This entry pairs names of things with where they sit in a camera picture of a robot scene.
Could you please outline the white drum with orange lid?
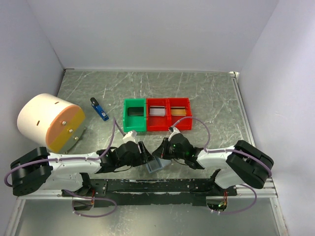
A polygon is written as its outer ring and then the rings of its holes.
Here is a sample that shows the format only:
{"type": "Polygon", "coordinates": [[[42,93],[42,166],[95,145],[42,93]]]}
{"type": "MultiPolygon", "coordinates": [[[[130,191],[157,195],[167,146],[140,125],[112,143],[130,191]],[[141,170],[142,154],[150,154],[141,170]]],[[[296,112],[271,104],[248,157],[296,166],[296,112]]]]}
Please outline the white drum with orange lid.
{"type": "Polygon", "coordinates": [[[85,113],[80,106],[42,93],[21,109],[17,127],[35,143],[54,153],[65,153],[83,134],[85,120],[85,113]]]}

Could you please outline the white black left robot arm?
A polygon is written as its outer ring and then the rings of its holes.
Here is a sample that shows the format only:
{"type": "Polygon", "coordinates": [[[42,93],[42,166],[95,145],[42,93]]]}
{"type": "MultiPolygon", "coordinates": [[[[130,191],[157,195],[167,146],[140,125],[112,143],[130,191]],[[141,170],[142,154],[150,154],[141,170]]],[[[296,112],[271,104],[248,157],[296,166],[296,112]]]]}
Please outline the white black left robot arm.
{"type": "Polygon", "coordinates": [[[153,160],[142,141],[87,154],[57,154],[38,147],[10,164],[4,182],[14,196],[64,189],[86,196],[92,190],[90,175],[113,173],[120,167],[137,167],[153,160]]]}

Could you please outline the green plastic bin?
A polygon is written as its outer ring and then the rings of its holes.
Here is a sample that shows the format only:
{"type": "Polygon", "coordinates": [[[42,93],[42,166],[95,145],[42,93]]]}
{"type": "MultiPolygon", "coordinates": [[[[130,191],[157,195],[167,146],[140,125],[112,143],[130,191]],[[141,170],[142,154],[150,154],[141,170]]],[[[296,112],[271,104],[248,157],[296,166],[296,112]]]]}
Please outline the green plastic bin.
{"type": "Polygon", "coordinates": [[[123,127],[124,132],[135,130],[136,132],[146,132],[146,99],[145,98],[133,98],[124,100],[123,111],[123,127]],[[128,116],[128,107],[144,107],[143,116],[128,116]]]}

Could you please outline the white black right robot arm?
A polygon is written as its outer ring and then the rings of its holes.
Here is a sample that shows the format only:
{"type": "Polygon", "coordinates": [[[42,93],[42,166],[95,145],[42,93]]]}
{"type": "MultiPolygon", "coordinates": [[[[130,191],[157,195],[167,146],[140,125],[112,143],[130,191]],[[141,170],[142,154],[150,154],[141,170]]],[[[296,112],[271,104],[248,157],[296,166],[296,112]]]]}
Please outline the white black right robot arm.
{"type": "Polygon", "coordinates": [[[272,176],[274,166],[271,157],[244,140],[227,148],[207,149],[193,146],[181,133],[164,138],[153,151],[153,156],[165,160],[184,160],[194,170],[215,168],[209,186],[200,187],[194,192],[216,196],[225,189],[241,184],[262,189],[266,180],[272,176]]]}

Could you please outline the grey card holder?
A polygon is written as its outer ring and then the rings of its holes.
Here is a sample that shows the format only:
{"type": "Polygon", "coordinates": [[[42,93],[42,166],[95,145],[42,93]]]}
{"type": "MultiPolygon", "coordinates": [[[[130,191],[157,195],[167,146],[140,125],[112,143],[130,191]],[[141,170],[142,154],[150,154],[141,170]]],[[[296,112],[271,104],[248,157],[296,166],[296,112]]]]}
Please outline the grey card holder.
{"type": "Polygon", "coordinates": [[[164,167],[170,165],[171,163],[172,163],[171,160],[155,158],[154,160],[149,161],[145,165],[146,165],[148,173],[153,173],[153,172],[157,172],[159,170],[162,170],[164,167]]]}

